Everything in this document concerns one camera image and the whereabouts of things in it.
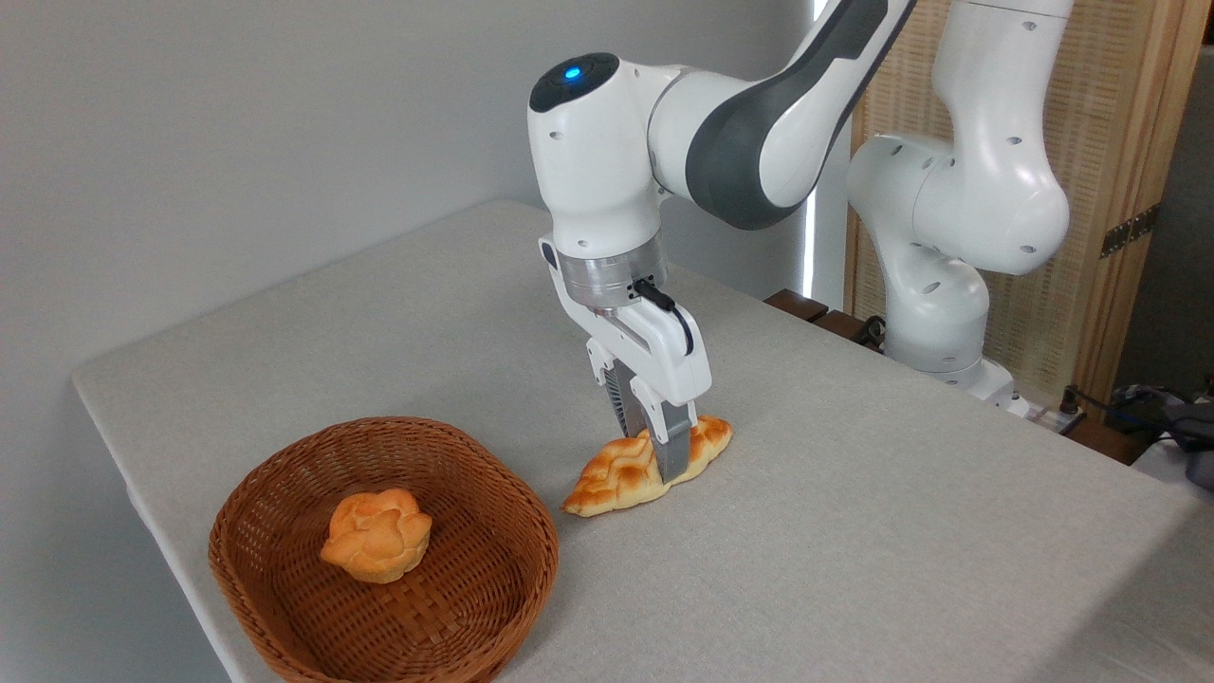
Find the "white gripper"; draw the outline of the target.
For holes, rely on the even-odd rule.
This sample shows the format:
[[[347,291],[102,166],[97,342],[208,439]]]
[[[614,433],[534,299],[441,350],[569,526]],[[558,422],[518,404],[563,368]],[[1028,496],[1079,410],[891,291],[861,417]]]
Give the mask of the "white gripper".
[[[551,239],[541,237],[539,245],[565,314],[588,332],[594,379],[606,389],[623,436],[649,431],[662,480],[673,483],[690,466],[690,436],[698,419],[693,400],[711,386],[693,315],[681,304],[664,311],[649,298],[599,314],[569,297]]]

